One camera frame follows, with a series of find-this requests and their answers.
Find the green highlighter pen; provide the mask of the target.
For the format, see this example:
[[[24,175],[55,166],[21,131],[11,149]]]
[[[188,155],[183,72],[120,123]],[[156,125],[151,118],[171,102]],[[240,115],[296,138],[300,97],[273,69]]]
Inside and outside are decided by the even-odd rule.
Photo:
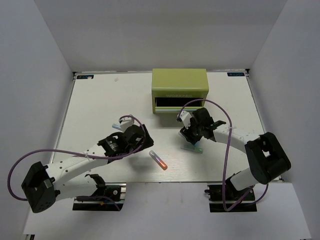
[[[194,146],[192,144],[184,144],[180,148],[182,150],[190,151],[190,152],[193,152],[193,153],[199,153],[199,154],[203,153],[203,149],[201,147]]]

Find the orange highlighter pen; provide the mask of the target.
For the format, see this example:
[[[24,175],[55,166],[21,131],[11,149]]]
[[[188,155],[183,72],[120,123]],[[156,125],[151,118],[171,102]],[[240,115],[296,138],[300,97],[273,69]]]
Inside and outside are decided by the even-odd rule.
[[[167,164],[153,151],[149,151],[150,157],[165,171],[168,169]]]

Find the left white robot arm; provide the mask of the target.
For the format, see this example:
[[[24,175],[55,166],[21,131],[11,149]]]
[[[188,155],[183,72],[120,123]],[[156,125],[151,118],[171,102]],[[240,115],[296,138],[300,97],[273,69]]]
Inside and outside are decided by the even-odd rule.
[[[90,176],[89,171],[153,145],[145,125],[132,125],[124,132],[99,140],[79,156],[73,153],[68,159],[47,165],[34,163],[21,187],[33,213],[41,213],[66,198],[92,196],[99,200],[105,196],[106,187]]]

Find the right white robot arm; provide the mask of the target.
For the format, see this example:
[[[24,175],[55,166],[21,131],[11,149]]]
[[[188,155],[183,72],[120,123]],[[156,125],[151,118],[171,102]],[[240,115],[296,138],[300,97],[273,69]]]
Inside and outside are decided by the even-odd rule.
[[[267,185],[291,169],[288,156],[271,132],[258,135],[231,128],[222,120],[214,121],[204,107],[192,113],[183,110],[178,114],[177,121],[183,123],[180,135],[192,145],[205,138],[246,154],[249,167],[225,180],[228,201],[240,198],[251,186]]]

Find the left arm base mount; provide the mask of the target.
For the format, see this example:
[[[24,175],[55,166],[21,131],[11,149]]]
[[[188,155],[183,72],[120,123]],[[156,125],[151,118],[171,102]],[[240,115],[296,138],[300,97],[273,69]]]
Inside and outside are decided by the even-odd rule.
[[[125,183],[107,183],[98,188],[91,196],[76,197],[73,211],[119,212],[124,205],[127,185]]]

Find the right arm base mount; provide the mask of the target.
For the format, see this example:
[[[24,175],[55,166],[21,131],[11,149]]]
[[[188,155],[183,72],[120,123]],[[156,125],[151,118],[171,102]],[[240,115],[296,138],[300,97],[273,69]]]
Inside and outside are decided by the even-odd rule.
[[[245,188],[241,191],[231,190],[229,187],[225,187],[225,200],[226,207],[230,208],[242,195],[244,195],[250,188]],[[209,210],[211,213],[225,213],[222,199],[222,185],[211,184],[207,186],[204,193],[209,198]],[[235,206],[230,213],[250,213],[257,212],[257,206],[255,204],[256,196],[254,190],[245,196],[245,198]]]

